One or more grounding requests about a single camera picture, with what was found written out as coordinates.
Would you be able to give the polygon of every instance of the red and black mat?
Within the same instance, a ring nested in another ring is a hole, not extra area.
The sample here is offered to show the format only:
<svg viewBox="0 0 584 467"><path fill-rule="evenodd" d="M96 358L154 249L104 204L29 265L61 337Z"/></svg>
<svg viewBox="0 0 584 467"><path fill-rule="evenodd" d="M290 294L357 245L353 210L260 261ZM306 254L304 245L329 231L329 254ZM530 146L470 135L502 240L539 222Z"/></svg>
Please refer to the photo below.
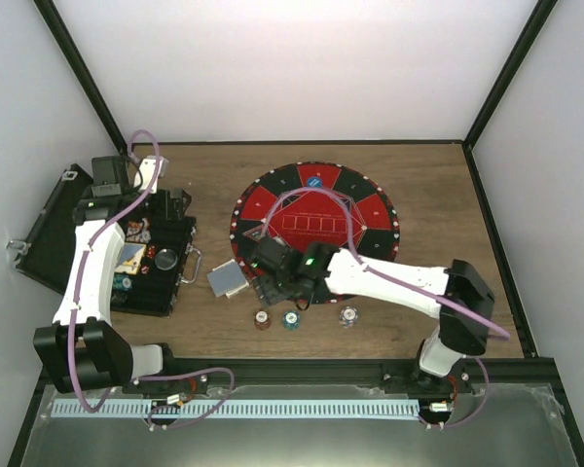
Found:
<svg viewBox="0 0 584 467"><path fill-rule="evenodd" d="M301 187L330 189L347 206L353 239L360 255L393 261L398 253L400 229L396 210L384 191L368 177L330 162L298 162L284 165L256 179L237 200L230 239L238 264L248 277L262 274L248 260L257 245L267 213L281 195ZM346 217L340 206L320 193L304 193L286 199L274 214L269 235L305 251L313 241L347 248ZM350 296L316 290L313 304L337 302Z"/></svg>

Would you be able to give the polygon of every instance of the wooden table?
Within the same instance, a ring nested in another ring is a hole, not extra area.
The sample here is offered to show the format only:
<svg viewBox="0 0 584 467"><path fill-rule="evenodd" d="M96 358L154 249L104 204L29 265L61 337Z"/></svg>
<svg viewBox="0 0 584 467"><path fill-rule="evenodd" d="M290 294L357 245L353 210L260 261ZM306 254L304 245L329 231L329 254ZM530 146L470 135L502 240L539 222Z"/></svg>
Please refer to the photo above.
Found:
<svg viewBox="0 0 584 467"><path fill-rule="evenodd" d="M138 148L139 156L151 154ZM203 252L195 284L180 287L170 318L113 313L113 326L130 343L168 342L181 357L406 358L436 322L411 309L356 297L359 322L338 324L342 304L313 305L301 326L286 331L281 320L291 304L271 308L272 327L258 331L252 289L216 299L206 273L233 258L229 240L237 197L256 178L291 162L337 162L381 186L398 210L401 238L397 261L449 266L453 258L471 263L496 295L493 321L510 342L490 341L487 356L521 357L513 319L493 257L478 201L458 145L167 145L170 165L163 188L181 187L193 197L195 245Z"/></svg>

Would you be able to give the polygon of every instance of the white wall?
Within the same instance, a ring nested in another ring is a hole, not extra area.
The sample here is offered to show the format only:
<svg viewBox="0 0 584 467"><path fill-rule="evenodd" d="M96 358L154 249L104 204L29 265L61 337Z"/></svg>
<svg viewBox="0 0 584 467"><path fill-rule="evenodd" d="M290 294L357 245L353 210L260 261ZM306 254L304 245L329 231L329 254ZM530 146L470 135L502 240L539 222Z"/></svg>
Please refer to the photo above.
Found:
<svg viewBox="0 0 584 467"><path fill-rule="evenodd" d="M0 2L0 467L41 365L34 329L59 296L7 264L64 167L115 151L32 1Z"/></svg>
<svg viewBox="0 0 584 467"><path fill-rule="evenodd" d="M165 141L464 138L534 4L56 0L119 127Z"/></svg>
<svg viewBox="0 0 584 467"><path fill-rule="evenodd" d="M474 152L584 438L584 0L558 3Z"/></svg>

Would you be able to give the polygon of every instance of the cable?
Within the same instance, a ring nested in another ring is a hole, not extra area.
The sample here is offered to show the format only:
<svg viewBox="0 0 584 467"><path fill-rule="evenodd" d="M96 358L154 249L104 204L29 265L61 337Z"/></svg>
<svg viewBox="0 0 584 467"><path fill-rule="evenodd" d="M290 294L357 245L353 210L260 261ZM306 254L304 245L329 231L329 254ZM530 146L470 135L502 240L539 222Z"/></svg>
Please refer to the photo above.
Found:
<svg viewBox="0 0 584 467"><path fill-rule="evenodd" d="M325 190L322 188L303 187L303 188L298 188L296 190L292 190L290 192L287 192L284 195L282 195L281 197L279 197L279 199L276 201L276 203L273 205L273 207L271 207L271 209L269 210L269 212L266 216L266 219L264 221L264 227L262 228L262 236L266 235L269 223L271 222L271 219L273 218L274 213L276 212L277 208L280 207L281 204L286 199L293 197L295 195L301 194L301 193L322 193L323 195L325 195L328 198L335 201L342 208L342 211L344 212L346 219L347 219L348 250L350 251L350 254L352 255L352 257L359 264L359 266L362 266L363 268L365 268L365 270L372 273L376 277L380 277L381 279L384 279L388 282L391 282L393 284L396 284L396 285L399 285L399 286L404 287L406 289L417 292L421 295L424 295L425 297L427 297L429 299L434 300L438 304L445 305L445 306L453 309L454 311L457 311L461 314L464 314L468 318L473 319L474 321L476 321L480 324L483 324L484 326L487 326L489 329L495 331L505 341L510 339L510 333L508 333L508 331L505 331L501 327L497 326L495 323L492 323L492 321L488 320L487 318L484 318L483 316L480 316L479 314L475 313L474 311L467 308L466 306L460 305L460 304L453 302L452 300L449 300L449 299L442 297L440 295L435 295L435 294L428 292L420 287L417 287L413 284L410 284L408 282L400 280L396 277L392 277L388 274L385 274L384 272L376 270L376 269L372 268L371 266L365 264L363 262L363 258L357 253L357 250L354 246L354 240L352 239L352 220L350 218L350 213L348 212L348 209L347 209L346 205L342 202L342 200L334 192L332 192L330 190Z"/></svg>
<svg viewBox="0 0 584 467"><path fill-rule="evenodd" d="M189 426L189 425L194 425L195 423L198 423L198 422L202 421L203 419L207 418L208 416L210 416L213 413L215 413L216 411L218 411L218 409L223 404L225 404L225 402L232 395L232 391L234 390L234 383L236 382L236 380L234 378L234 372L232 372L229 368L215 367L215 368L208 368L206 370L200 370L198 372L186 373L184 375L176 375L176 376L172 376L172 377L140 377L139 378L141 381L170 381L170 380L177 380L177 379L185 379L187 377L200 377L201 375L207 375L207 374L210 374L210 373L226 373L226 374L228 374L230 376L229 392L227 394L225 394L225 396L223 396L223 398L220 399L207 412L201 414L197 418L194 418L192 420L186 421L184 423L173 423L172 425L167 425L166 428L161 428L161 429L163 429L163 430L166 430L166 429L174 430L174 429L177 429L177 428L184 428L184 427ZM154 422L152 420L152 416L156 412L161 411L162 409L165 409L165 408L172 408L172 407L174 407L174 406L163 405L163 406L157 406L154 409L152 409L149 412L149 415L147 416L147 422L149 423L149 429L152 430L152 431L155 429L154 427L156 425L154 424Z"/></svg>
<svg viewBox="0 0 584 467"><path fill-rule="evenodd" d="M129 214L136 206L138 206L138 204L140 204L150 194L150 192L152 191L152 189L154 187L154 183L156 183L156 181L158 180L158 174L160 173L160 169L162 166L162 157L160 154L160 146L158 145L158 141L156 140L156 138L154 137L154 135L152 133L150 133L149 131L147 131L145 129L140 129L140 130L136 131L132 135L132 138L129 141L128 153L131 153L131 148L132 148L132 144L133 144L134 139L141 134L146 135L150 139L152 144L154 145L154 151L156 153L156 166L154 167L154 174L153 174L151 180L149 181L149 183L147 184L147 187L145 188L143 193L141 193L137 199L135 199L124 210L122 210L121 212L119 212L118 214L116 214L115 216L110 218L108 221L106 221L106 223L101 228L99 228L99 230L97 232L95 232L92 235L91 239L89 240L89 248L91 251L92 251L92 248L93 248L95 242L99 238L99 236L102 235L104 233L104 231L106 231L106 229L108 229L110 226L115 224L121 218L123 218L124 216ZM84 273L85 273L85 267L87 265L87 259L89 258L89 254L91 253L91 251L85 251L83 253L82 259L80 260L80 265L78 265L78 271L76 273L76 285L74 286L74 297L73 297L75 307L72 308L72 310L71 310L71 316L69 318L69 326L67 328L67 366L69 369L69 377L71 379L71 384L73 386L74 393L76 394L76 397L78 398L78 401L80 401L80 404L82 405L82 407L85 411L87 411L89 413L95 413L95 412L99 411L99 409L101 409L102 405L104 404L104 402L106 401L106 399L110 395L111 388L108 388L104 392L104 394L101 396L101 398L99 400L99 403L95 407L92 407L87 402L87 398L85 397L85 394L83 393L83 390L82 390L82 386L80 385L80 381L78 380L78 371L76 368L76 348L75 348L76 347L76 320L78 318L78 309L80 308L80 306L79 306L80 292L82 289L82 281L83 281L83 277L84 277Z"/></svg>
<svg viewBox="0 0 584 467"><path fill-rule="evenodd" d="M472 412L470 415L468 415L466 418L464 418L463 420L459 420L455 423L450 423L447 425L443 425L443 428L457 428L459 426L464 425L465 423L470 422L471 420L473 420L476 416L478 416L478 414L482 411L483 407L487 404L487 400L489 399L489 392L491 390L491 382L489 381L489 372L487 372L487 368L485 368L485 364L483 363L483 361L478 358L478 357L473 357L473 359L476 361L476 363L478 364L478 366L480 367L480 369L483 371L483 378L485 379L485 394L483 394L483 400L480 402L480 404L478 405L478 407L474 410L474 412ZM422 424L426 425L426 426L432 426L430 423L428 423L426 420L424 420L421 416L418 415L418 419L421 421Z"/></svg>

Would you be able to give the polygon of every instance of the purple cable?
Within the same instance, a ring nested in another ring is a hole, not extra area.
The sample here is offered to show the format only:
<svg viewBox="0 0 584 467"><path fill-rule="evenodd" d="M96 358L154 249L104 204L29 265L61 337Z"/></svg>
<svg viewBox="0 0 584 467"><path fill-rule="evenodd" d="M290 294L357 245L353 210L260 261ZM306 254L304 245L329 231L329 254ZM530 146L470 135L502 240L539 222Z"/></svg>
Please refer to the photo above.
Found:
<svg viewBox="0 0 584 467"><path fill-rule="evenodd" d="M149 184L147 185L147 187L145 188L143 193L141 193L141 195L137 199L135 199L128 207L126 207L126 209L124 209L123 211L121 211L120 213L118 213L117 215L112 217L110 220L108 220L102 227L99 228L99 230L97 232L95 232L92 235L91 240L89 240L89 247L90 248L93 247L93 245L95 244L95 242L97 241L99 236L102 235L102 233L106 229L108 229L110 226L115 224L122 217L129 214L138 204L140 204L143 201L143 199L145 199L147 197L147 195L150 194L150 192L152 191L152 189L154 187L154 183L158 179L158 174L160 173L160 169L161 169L161 165L162 165L162 161L161 161L162 158L160 155L160 146L158 145L158 141L156 140L156 138L154 137L154 135L152 133L150 133L149 131L147 131L145 129L140 129L140 130L136 131L132 135L132 138L129 141L128 153L129 154L131 153L134 139L140 134L146 135L151 140L152 144L154 145L154 151L156 153L156 167L154 168L154 175L152 176L152 179L149 181ZM85 275L85 267L87 265L87 259L89 258L89 254L90 254L89 251L85 251L82 255L82 259L80 260L80 265L78 265L78 272L76 273L76 284L74 286L74 304L76 304L76 305L80 302L80 291L82 289L82 280L83 280L83 277ZM87 402L87 398L85 397L85 394L83 393L83 390L82 390L82 386L80 385L80 381L78 380L78 371L76 369L76 319L77 318L78 318L78 308L75 307L71 310L71 316L69 317L69 326L67 327L67 366L69 368L69 377L71 379L71 385L74 388L74 393L76 394L78 401L80 401L80 404L82 405L83 409L89 413L95 413L95 412L99 411L99 409L101 409L101 406L106 401L106 398L108 398L108 396L110 395L111 388L108 388L104 392L104 394L101 396L101 398L99 400L99 403L95 407L92 407Z"/></svg>
<svg viewBox="0 0 584 467"><path fill-rule="evenodd" d="M200 377L201 375L207 375L209 373L227 373L230 376L230 388L229 388L230 392L227 393L221 400L219 400L206 413L198 416L197 418L190 420L190 421L186 421L184 423L173 423L172 425L166 426L167 429L174 430L176 428L184 428L185 426L194 425L195 423L202 421L204 418L207 418L208 416L210 416L213 413L215 413L216 411L218 411L219 408L223 404L225 404L225 402L232 395L232 391L234 390L234 383L235 383L234 373L229 368L215 367L215 368L208 368L207 370L200 370L198 372L186 373L184 375L174 375L172 377L140 377L139 379L141 381L169 381L169 380L177 380L177 379L186 379L189 377ZM152 416L154 415L154 413L161 411L162 409L166 409L166 408L170 408L170 407L173 407L173 406L164 405L164 406L157 406L156 408L152 409L149 412L149 415L147 416L147 422L149 423L149 426L155 426L153 424L154 422L152 420Z"/></svg>
<svg viewBox="0 0 584 467"><path fill-rule="evenodd" d="M325 195L328 198L335 201L342 208L344 215L346 216L346 219L347 219L348 250L350 251L350 254L352 255L352 257L357 261L357 263L360 266L366 266L366 270L368 272L372 273L373 275L375 275L377 277L380 277L381 279L387 280L393 284L399 285L401 287L404 287L406 289L409 289L409 290L417 292L421 295L424 295L425 297L432 299L441 305L448 306L451 309L453 309L454 311L457 311L461 314L464 314L468 318L473 319L474 321L481 323L484 326L487 326L489 329L496 331L499 334L498 338L500 338L500 339L503 339L505 341L510 339L510 333L508 333L508 331L505 331L504 329L497 326L495 323L492 323L492 321L480 316L479 314L475 313L471 309L469 309L463 305L460 305L456 302L453 302L452 300L449 300L449 299L442 297L440 295L435 295L431 292L428 292L420 287L417 287L413 284L410 284L408 282L400 280L396 277L392 277L388 274L385 274L384 272L380 272L379 270L376 270L376 269L366 265L365 263L363 263L363 258L361 256L359 256L359 254L357 253L357 250L354 246L354 240L352 239L352 220L350 218L350 213L348 212L348 209L347 209L346 205L344 204L344 202L335 193L333 193L330 190L325 190L322 188L304 187L304 188L297 188L296 190L292 190L290 192L283 194L281 197L279 197L279 199L276 201L276 203L273 205L273 207L271 207L268 214L266 215L266 219L264 221L264 227L262 228L262 236L264 236L267 233L268 226L271 223L271 219L273 218L274 213L276 212L277 208L280 207L281 204L286 199L293 197L294 195L301 194L301 193L322 193L323 195Z"/></svg>
<svg viewBox="0 0 584 467"><path fill-rule="evenodd" d="M444 429L445 428L458 428L459 426L462 426L465 423L470 422L478 415L478 413L480 413L482 411L483 407L487 404L487 400L489 399L489 391L491 390L491 385L490 385L490 381L489 381L489 373L487 372L487 368L485 368L485 364L483 363L483 361L480 358L478 358L478 357L473 357L473 358L476 361L476 363L478 364L478 366L480 367L480 369L483 371L483 378L485 379L485 394L483 395L483 400L480 402L480 405L476 408L476 410L474 412L472 412L470 415L468 415L466 418L464 418L463 420L459 420L455 423L446 424L446 425L444 425ZM426 420L424 420L419 415L418 415L418 419L424 425L426 425L426 426L430 425L430 423L428 423Z"/></svg>

